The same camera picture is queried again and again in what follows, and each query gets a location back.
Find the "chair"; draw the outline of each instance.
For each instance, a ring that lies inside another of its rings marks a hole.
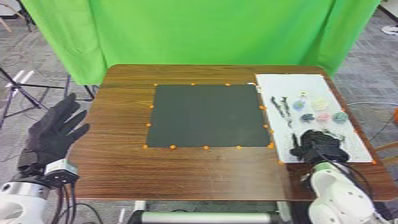
[[[14,10],[14,8],[9,6],[9,4],[5,4],[3,2],[0,2],[0,5],[10,9],[10,11],[14,12],[14,14],[17,15],[17,17],[25,20],[23,15],[21,15],[19,12]],[[9,33],[12,33],[12,29],[10,29],[9,25],[7,25],[7,23],[5,23],[3,19],[1,19],[1,17],[0,17],[0,23],[1,23],[3,28],[5,28],[5,30],[9,31]]]

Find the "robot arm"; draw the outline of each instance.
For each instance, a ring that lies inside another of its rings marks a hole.
[[[375,219],[369,197],[328,162],[314,166],[311,186],[316,194],[309,207],[312,223],[367,223]]]
[[[42,212],[51,189],[78,179],[65,161],[71,144],[88,131],[85,111],[73,116],[80,105],[76,95],[58,102],[28,129],[26,147],[17,162],[17,175],[0,188],[0,224],[44,224]]]
[[[339,148],[339,140],[323,132],[309,130],[300,143],[291,154],[314,165],[311,187],[316,199],[309,206],[312,224],[387,223],[341,165],[348,161],[348,154]]]

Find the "gray carpet floor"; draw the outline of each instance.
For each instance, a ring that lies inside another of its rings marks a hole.
[[[51,47],[44,41],[37,30],[28,32],[21,20],[5,20],[14,30],[7,33],[0,27],[0,65],[14,75],[19,70],[35,70],[30,83],[64,86],[65,69],[53,54]],[[341,65],[334,83],[348,103],[357,102],[387,102],[398,103],[398,37],[387,36],[380,32],[383,25],[392,25],[394,22],[376,11],[366,30],[359,37],[353,49],[350,51],[344,63]],[[5,97],[5,82],[0,79],[0,108],[3,106]],[[81,86],[71,83],[71,92],[80,98],[87,98],[87,92]],[[41,96],[42,90],[30,89],[35,97]],[[62,90],[51,90],[44,103],[51,106],[62,99]],[[28,107],[28,102],[19,94],[14,99],[10,110]],[[81,102],[81,109],[88,109],[90,103]],[[364,132],[373,138],[385,122],[392,116],[394,106],[387,104],[353,104],[351,111],[360,122]],[[16,155],[23,149],[26,139],[26,129],[35,120],[41,118],[39,110],[28,111],[25,114],[10,117],[5,121],[3,130],[0,131],[0,184],[9,181],[14,175]],[[382,133],[371,140],[375,146],[398,141],[398,126],[391,122]],[[398,149],[380,152],[380,157],[398,154]],[[391,178],[398,179],[398,166],[387,167]],[[104,223],[117,223],[120,209],[126,209],[126,214],[133,210],[131,201],[87,201],[103,216]],[[48,205],[49,218],[53,210],[53,197]],[[396,212],[396,202],[391,202],[391,209]],[[240,211],[261,212],[275,210],[273,203],[261,202],[151,202],[149,209],[152,211],[172,211],[184,209],[188,211]],[[81,207],[78,211],[76,223],[96,221],[90,211]]]

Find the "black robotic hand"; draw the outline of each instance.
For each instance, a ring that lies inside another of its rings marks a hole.
[[[44,166],[65,158],[71,144],[88,131],[88,124],[76,130],[87,111],[74,116],[80,108],[76,95],[71,94],[49,108],[46,115],[28,129],[26,147],[19,156],[17,170],[42,169]]]
[[[289,150],[289,154],[303,160],[305,163],[316,164],[325,159],[335,162],[346,162],[350,156],[339,148],[339,140],[319,131],[305,131],[300,137],[302,145]]]

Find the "green backdrop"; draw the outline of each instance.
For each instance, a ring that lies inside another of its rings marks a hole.
[[[378,0],[23,0],[78,84],[113,64],[318,65],[334,74]]]

